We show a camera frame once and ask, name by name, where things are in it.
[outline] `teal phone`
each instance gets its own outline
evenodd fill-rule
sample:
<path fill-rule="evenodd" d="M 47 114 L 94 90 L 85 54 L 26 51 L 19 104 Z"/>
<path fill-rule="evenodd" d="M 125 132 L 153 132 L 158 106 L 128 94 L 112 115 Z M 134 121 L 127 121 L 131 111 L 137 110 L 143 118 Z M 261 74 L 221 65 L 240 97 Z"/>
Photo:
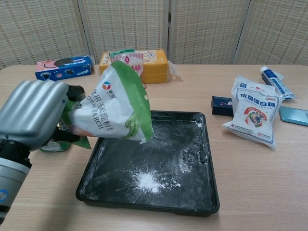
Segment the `teal phone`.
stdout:
<path fill-rule="evenodd" d="M 281 106 L 279 115 L 281 121 L 308 126 L 308 110 Z"/>

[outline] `robotic hand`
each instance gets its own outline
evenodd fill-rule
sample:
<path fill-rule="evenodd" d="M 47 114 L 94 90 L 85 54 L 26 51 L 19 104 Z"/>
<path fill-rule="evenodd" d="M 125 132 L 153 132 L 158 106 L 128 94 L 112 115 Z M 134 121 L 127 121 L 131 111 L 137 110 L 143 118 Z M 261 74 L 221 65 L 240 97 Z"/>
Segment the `robotic hand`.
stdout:
<path fill-rule="evenodd" d="M 0 110 L 0 224 L 30 171 L 30 151 L 55 141 L 78 141 L 57 124 L 67 100 L 84 95 L 81 86 L 63 82 L 24 81 Z"/>

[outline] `black tray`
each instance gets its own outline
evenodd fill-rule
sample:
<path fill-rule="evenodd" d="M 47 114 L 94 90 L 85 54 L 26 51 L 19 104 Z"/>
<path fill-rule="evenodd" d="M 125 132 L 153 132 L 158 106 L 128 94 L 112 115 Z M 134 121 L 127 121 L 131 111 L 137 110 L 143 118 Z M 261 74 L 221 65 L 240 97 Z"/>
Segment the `black tray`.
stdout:
<path fill-rule="evenodd" d="M 209 215 L 219 209 L 205 116 L 153 111 L 144 144 L 98 139 L 76 191 L 89 205 Z"/>

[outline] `blue toothpaste tube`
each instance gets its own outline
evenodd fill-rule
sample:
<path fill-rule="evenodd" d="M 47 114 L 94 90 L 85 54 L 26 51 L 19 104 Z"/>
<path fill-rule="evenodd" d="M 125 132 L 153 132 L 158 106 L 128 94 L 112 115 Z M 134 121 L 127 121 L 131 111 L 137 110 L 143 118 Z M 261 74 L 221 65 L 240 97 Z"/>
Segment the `blue toothpaste tube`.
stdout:
<path fill-rule="evenodd" d="M 296 98 L 296 96 L 287 88 L 287 86 L 280 80 L 272 70 L 267 66 L 260 68 L 260 74 L 262 79 L 267 85 L 272 85 L 275 87 L 276 92 L 282 96 L 284 100 Z"/>

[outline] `table surface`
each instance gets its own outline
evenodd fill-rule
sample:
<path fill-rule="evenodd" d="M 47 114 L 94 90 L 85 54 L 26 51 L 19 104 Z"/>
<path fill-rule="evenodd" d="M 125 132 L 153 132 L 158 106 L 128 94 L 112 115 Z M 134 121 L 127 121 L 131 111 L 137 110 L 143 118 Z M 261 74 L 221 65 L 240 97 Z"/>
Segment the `table surface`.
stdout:
<path fill-rule="evenodd" d="M 265 231 L 308 230 L 308 128 L 281 122 L 274 132 L 277 150 L 233 135 L 221 127 L 231 117 L 211 114 L 211 97 L 230 97 L 235 76 L 263 83 L 260 65 L 178 65 L 180 77 L 148 85 L 151 109 L 198 111 L 206 116 L 220 210 L 209 217 L 93 207 L 78 201 L 75 191 L 91 150 L 77 146 L 64 153 L 30 154 L 32 169 L 2 230 L 20 231 Z M 308 66 L 269 65 L 285 76 L 298 96 L 283 105 L 308 109 Z M 35 79 L 34 65 L 0 71 L 0 106 L 24 79 Z M 78 77 L 68 84 L 87 93 L 99 77 Z M 96 138 L 90 138 L 94 147 Z"/>

